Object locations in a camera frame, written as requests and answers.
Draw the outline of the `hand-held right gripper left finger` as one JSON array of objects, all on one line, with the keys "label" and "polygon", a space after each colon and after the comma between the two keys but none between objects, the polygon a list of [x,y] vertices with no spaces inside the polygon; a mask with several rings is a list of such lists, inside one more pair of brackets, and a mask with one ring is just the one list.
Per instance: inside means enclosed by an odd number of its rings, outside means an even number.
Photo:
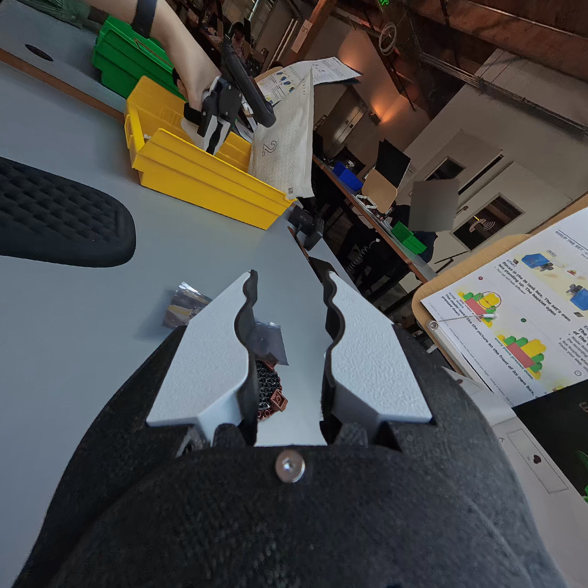
[{"label": "hand-held right gripper left finger", "polygon": [[256,443],[259,385],[252,341],[258,274],[245,272],[187,325],[146,417],[151,427],[193,425],[211,442],[222,424]]}]

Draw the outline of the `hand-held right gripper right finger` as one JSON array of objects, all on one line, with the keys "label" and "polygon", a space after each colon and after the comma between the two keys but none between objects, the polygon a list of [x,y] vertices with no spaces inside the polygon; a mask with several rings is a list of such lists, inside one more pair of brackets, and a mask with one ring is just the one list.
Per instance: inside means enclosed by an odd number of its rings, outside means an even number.
[{"label": "hand-held right gripper right finger", "polygon": [[328,445],[344,425],[367,442],[385,441],[387,423],[430,424],[433,415],[393,322],[333,270],[323,277],[327,308],[320,431]]}]

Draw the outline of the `yellow plastic bin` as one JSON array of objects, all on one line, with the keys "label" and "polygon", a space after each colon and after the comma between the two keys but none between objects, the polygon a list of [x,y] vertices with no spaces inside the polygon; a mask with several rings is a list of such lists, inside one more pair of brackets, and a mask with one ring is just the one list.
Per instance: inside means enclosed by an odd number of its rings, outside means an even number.
[{"label": "yellow plastic bin", "polygon": [[126,100],[130,164],[143,187],[266,230],[295,199],[247,173],[251,144],[231,132],[217,155],[180,127],[184,100],[149,77]]}]

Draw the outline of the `silver foil bag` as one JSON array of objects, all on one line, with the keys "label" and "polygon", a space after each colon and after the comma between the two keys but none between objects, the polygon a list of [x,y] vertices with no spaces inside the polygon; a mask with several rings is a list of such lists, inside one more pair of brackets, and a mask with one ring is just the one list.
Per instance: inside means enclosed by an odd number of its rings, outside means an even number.
[{"label": "silver foil bag", "polygon": [[[187,325],[211,301],[186,282],[180,283],[165,310],[162,327],[174,329]],[[255,319],[251,344],[257,360],[273,366],[289,365],[280,325]]]}]

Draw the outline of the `brown round brick model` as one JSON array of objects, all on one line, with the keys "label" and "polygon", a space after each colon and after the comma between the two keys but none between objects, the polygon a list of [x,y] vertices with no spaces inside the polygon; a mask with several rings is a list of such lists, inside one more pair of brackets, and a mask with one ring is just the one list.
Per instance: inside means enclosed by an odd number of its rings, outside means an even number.
[{"label": "brown round brick model", "polygon": [[286,410],[288,400],[283,393],[281,379],[276,364],[256,360],[256,374],[259,387],[257,420],[267,420],[276,413]]}]

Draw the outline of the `person's left forearm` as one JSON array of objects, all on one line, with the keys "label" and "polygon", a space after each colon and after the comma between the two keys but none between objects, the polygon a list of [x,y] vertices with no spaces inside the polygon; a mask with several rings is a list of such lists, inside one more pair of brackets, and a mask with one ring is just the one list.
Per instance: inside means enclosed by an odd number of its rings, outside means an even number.
[{"label": "person's left forearm", "polygon": [[[105,12],[130,25],[135,15],[137,1],[86,1],[86,3],[92,8]],[[168,3],[158,1],[151,37],[146,39],[155,39],[160,43],[156,38],[158,35],[178,32],[180,31],[180,26],[184,27]]]}]

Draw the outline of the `grey adjoining desk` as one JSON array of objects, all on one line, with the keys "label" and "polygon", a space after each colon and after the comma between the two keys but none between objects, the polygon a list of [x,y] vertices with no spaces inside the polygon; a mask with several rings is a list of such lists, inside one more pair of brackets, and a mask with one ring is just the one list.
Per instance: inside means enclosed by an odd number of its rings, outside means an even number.
[{"label": "grey adjoining desk", "polygon": [[328,274],[333,272],[327,274],[322,285],[307,260],[309,256],[312,256],[329,262],[335,268],[340,280],[346,282],[350,289],[360,295],[357,286],[353,282],[350,270],[346,269],[349,261],[348,259],[341,261],[337,257],[336,254],[338,253],[339,246],[332,239],[325,239],[323,237],[311,251],[307,251],[303,247],[303,234],[298,233],[298,236],[295,237],[292,225],[289,222],[288,228],[296,245],[295,260],[292,268],[288,270],[288,277],[286,278],[286,282],[291,288],[297,287],[298,290],[305,292],[312,299],[320,300],[321,303],[324,303],[324,287],[325,285],[328,288],[331,286],[328,280]]}]

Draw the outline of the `grey desk with round grommet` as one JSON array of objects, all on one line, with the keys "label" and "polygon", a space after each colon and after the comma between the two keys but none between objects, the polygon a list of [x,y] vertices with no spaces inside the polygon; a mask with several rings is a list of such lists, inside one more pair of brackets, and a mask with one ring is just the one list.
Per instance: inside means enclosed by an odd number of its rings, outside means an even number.
[{"label": "grey desk with round grommet", "polygon": [[123,123],[126,100],[101,84],[92,65],[95,40],[19,1],[1,1],[1,63]]}]

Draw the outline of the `person's left hand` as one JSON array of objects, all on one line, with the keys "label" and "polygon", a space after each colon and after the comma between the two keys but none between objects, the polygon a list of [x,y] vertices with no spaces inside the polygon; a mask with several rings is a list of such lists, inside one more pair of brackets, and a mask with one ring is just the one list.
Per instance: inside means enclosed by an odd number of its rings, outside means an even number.
[{"label": "person's left hand", "polygon": [[183,26],[180,31],[158,35],[178,75],[180,92],[195,110],[202,108],[202,96],[219,76],[219,70]]}]

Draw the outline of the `curled printed instruction sheet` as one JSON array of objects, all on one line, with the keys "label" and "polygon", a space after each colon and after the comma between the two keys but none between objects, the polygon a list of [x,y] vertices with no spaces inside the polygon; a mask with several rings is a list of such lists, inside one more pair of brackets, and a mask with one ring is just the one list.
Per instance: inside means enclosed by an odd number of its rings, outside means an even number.
[{"label": "curled printed instruction sheet", "polygon": [[309,71],[312,71],[315,86],[353,81],[362,75],[333,56],[299,61],[284,67],[276,66],[258,76],[255,81],[262,95],[274,107],[302,83]]}]

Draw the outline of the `wooden workbench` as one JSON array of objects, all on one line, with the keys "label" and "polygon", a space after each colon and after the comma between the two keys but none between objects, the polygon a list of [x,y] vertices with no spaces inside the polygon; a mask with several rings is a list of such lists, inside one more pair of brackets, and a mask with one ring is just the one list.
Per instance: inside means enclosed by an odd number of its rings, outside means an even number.
[{"label": "wooden workbench", "polygon": [[312,156],[313,162],[326,174],[330,181],[336,186],[339,191],[343,194],[346,201],[352,208],[357,209],[358,215],[363,217],[369,225],[378,232],[381,239],[383,239],[394,251],[398,254],[404,263],[410,268],[416,278],[420,280],[422,284],[430,282],[434,279],[437,274],[436,272],[416,253],[412,252],[408,247],[404,246],[399,239],[397,239],[377,216],[372,214],[368,209],[361,204],[356,197],[356,194],[352,192],[349,187],[341,182],[341,180],[334,174],[333,170],[324,163],[316,155]]}]

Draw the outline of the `black wristwatch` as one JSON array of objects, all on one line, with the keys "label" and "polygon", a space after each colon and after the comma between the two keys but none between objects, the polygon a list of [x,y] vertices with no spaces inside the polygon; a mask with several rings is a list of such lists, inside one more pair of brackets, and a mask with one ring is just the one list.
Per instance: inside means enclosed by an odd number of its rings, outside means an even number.
[{"label": "black wristwatch", "polygon": [[158,1],[137,1],[135,15],[130,23],[135,33],[144,38],[151,37]]}]

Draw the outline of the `building instruction booklet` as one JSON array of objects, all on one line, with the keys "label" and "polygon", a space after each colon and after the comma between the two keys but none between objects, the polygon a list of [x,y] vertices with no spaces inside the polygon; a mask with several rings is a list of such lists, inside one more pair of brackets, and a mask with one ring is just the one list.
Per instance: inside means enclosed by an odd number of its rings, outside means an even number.
[{"label": "building instruction booklet", "polygon": [[455,371],[499,439],[526,494],[539,534],[569,587],[587,587],[587,504],[548,452],[501,398]]}]

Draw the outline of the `black monitor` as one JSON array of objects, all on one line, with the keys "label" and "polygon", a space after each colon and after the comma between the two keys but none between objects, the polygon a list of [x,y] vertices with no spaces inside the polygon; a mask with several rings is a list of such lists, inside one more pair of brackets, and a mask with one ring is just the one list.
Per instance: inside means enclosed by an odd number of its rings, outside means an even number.
[{"label": "black monitor", "polygon": [[375,170],[391,185],[399,188],[409,168],[411,158],[384,139],[379,141]]}]

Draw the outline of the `black wrist rest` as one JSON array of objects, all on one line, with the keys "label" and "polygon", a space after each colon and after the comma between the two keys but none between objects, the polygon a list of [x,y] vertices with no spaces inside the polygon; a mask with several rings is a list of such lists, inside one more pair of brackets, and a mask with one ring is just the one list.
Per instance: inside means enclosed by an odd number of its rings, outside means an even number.
[{"label": "black wrist rest", "polygon": [[129,210],[94,187],[1,158],[1,256],[85,268],[131,260]]}]

